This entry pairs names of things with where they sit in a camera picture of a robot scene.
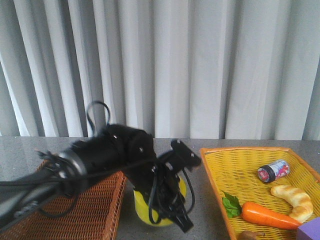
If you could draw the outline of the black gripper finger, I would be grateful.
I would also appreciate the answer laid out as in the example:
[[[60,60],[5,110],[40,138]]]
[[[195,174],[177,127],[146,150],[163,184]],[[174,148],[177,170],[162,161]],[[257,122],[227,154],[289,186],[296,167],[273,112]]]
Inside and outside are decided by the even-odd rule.
[[[176,223],[184,233],[188,232],[194,226],[194,224],[188,216],[184,203],[180,200],[177,200],[173,204],[172,210],[173,222]]]

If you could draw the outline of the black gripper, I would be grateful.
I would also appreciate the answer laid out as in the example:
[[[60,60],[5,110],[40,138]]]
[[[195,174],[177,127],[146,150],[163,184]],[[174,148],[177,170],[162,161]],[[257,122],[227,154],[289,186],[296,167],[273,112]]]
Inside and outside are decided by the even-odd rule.
[[[108,125],[87,141],[74,143],[74,162],[79,175],[92,176],[88,186],[122,171],[148,205],[148,214],[173,215],[176,201],[185,203],[180,192],[180,179],[156,156],[153,137],[144,130],[123,125]]]

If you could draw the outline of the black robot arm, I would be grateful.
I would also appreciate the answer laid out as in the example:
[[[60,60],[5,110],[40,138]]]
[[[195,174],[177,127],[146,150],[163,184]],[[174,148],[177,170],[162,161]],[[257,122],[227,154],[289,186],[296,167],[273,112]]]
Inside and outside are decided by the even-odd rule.
[[[142,129],[109,124],[88,140],[75,141],[53,154],[36,172],[0,184],[0,229],[7,230],[59,196],[78,199],[86,190],[116,172],[122,172],[147,205],[147,217],[158,225],[168,219],[183,232],[192,228],[181,192],[180,172],[192,170],[201,159],[182,141],[157,156],[153,137]]]

